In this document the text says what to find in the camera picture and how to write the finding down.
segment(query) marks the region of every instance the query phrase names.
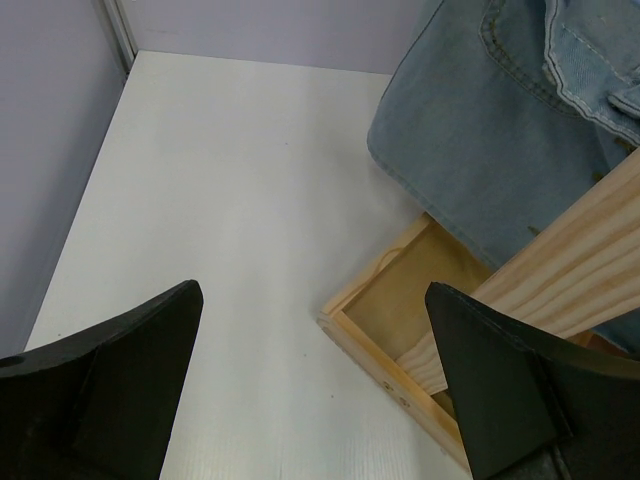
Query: black plastic piece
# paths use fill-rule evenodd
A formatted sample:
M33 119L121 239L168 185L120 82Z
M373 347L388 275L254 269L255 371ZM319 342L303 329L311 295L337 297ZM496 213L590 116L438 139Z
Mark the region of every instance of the black plastic piece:
M202 307L187 281L0 360L0 478L159 478Z
M640 478L640 363L446 285L426 303L474 479Z

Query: wooden tray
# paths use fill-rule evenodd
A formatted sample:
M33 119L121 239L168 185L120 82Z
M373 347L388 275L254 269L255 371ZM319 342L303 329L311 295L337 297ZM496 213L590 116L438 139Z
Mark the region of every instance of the wooden tray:
M327 335L468 469L424 304L433 281L586 345L589 329L640 308L640 151L495 274L423 215L320 313Z

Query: lavender wall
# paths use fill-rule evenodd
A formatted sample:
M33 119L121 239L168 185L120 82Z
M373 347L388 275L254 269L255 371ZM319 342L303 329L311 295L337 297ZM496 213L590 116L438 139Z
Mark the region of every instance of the lavender wall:
M122 0L145 50L392 73L424 0Z
M0 1L0 358L26 344L122 92L98 5Z

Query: wooden frame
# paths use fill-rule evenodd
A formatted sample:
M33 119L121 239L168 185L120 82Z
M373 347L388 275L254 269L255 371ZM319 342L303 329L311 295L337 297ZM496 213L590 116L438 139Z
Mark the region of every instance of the wooden frame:
M494 275L425 214L320 313L327 335L468 469L424 307L432 281L585 344L589 329L640 307L640 152Z

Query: jacket pocket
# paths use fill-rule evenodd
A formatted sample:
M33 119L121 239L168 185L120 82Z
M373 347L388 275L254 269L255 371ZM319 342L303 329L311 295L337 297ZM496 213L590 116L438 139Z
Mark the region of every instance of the jacket pocket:
M490 0L480 25L487 54L522 88L557 112L579 117L545 74L545 2Z

